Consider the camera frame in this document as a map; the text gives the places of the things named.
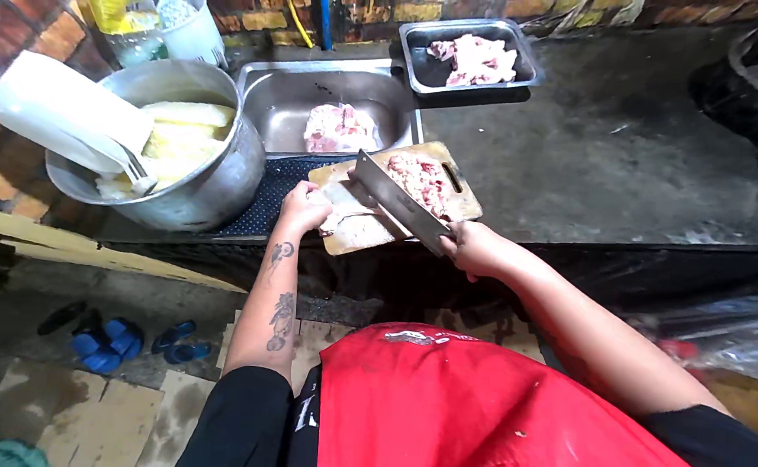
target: polka dot mat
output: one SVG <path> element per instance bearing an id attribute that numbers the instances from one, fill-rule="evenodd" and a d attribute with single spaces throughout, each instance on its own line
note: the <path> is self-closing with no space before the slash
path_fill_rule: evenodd
<path id="1" fill-rule="evenodd" d="M 281 212 L 281 201 L 311 170 L 324 165 L 354 160 L 355 154 L 342 156 L 305 156 L 267 160 L 266 171 L 258 186 L 255 200 L 235 221 L 212 232 L 209 236 L 243 237 L 269 235 Z"/>

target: cutting board handle hole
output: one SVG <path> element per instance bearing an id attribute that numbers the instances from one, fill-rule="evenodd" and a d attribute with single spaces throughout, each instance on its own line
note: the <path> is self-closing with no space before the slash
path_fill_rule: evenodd
<path id="1" fill-rule="evenodd" d="M 451 181 L 451 186 L 454 187 L 454 191 L 462 193 L 463 187 L 459 185 L 459 180 L 457 180 L 457 176 L 454 175 L 454 170 L 452 170 L 446 162 L 442 163 L 442 168 L 446 171 L 446 175 L 448 175 L 448 180 Z"/>

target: green cloth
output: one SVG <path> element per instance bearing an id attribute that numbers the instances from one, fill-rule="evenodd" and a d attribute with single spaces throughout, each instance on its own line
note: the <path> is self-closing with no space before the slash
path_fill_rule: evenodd
<path id="1" fill-rule="evenodd" d="M 49 467 L 42 450 L 21 441 L 0 441 L 0 467 Z"/>

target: black shirt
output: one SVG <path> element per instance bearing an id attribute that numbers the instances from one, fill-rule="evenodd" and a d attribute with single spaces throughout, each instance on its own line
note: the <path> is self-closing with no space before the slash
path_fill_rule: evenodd
<path id="1" fill-rule="evenodd" d="M 209 395 L 177 467 L 314 467 L 320 399 L 320 366 L 298 398 L 276 371 L 231 371 Z M 642 425 L 693 467 L 758 467 L 758 434 L 710 407 L 654 414 Z"/>

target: tattoo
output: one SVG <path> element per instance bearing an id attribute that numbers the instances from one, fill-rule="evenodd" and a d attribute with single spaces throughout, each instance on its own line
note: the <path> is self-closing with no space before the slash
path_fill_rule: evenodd
<path id="1" fill-rule="evenodd" d="M 270 320 L 270 325 L 273 326 L 273 338 L 267 342 L 269 352 L 279 351 L 287 343 L 287 337 L 292 332 L 292 315 L 294 313 L 295 294 L 292 292 L 282 293 L 278 303 L 275 304 L 275 314 Z"/>
<path id="2" fill-rule="evenodd" d="M 294 253 L 295 247 L 290 242 L 275 244 L 273 247 L 273 253 L 270 255 L 270 265 L 267 266 L 267 271 L 270 273 L 267 280 L 270 281 L 270 285 L 272 285 L 272 275 L 275 273 L 275 269 L 278 268 L 278 265 L 281 264 L 281 260 L 291 257 Z"/>

